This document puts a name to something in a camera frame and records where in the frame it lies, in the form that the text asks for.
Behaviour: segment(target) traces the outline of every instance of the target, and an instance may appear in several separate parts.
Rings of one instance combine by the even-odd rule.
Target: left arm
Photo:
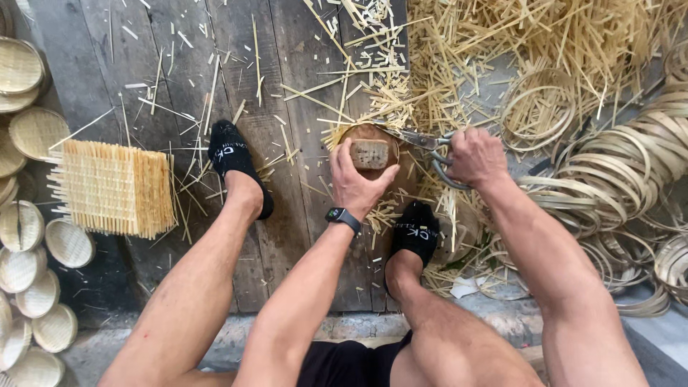
[[[363,220],[399,170],[374,181],[362,177],[350,156],[351,140],[330,154],[334,202]],[[261,309],[251,328],[234,386],[295,385],[316,330],[330,309],[354,231],[330,224]]]

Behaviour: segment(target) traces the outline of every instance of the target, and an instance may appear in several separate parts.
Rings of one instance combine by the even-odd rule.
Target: man's right hand
[[[502,141],[483,128],[468,126],[451,137],[447,176],[480,190],[486,182],[509,178]]]

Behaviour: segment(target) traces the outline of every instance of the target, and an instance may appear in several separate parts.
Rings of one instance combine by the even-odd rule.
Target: black sock
[[[440,221],[433,215],[432,207],[414,200],[394,225],[389,256],[401,249],[410,250],[420,256],[425,268],[437,248],[439,232]]]
[[[208,157],[213,162],[217,174],[224,179],[227,171],[240,171],[256,180],[263,190],[263,211],[258,220],[266,219],[272,214],[274,202],[268,190],[260,181],[258,173],[251,163],[251,153],[246,141],[239,134],[237,127],[227,120],[220,120],[213,124],[211,143],[208,147]]]

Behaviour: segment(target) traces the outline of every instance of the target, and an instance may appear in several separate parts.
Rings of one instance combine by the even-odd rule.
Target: black shorts
[[[412,335],[409,331],[400,342],[378,348],[353,341],[313,342],[303,359],[297,387],[389,387],[394,358]]]

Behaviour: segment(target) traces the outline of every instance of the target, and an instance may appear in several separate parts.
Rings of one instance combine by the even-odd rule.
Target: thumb
[[[382,187],[384,190],[387,188],[387,186],[394,181],[394,177],[396,174],[399,172],[399,169],[401,169],[401,165],[395,164],[392,165],[391,167],[388,167],[385,169],[383,172],[382,176],[380,176],[375,182]]]

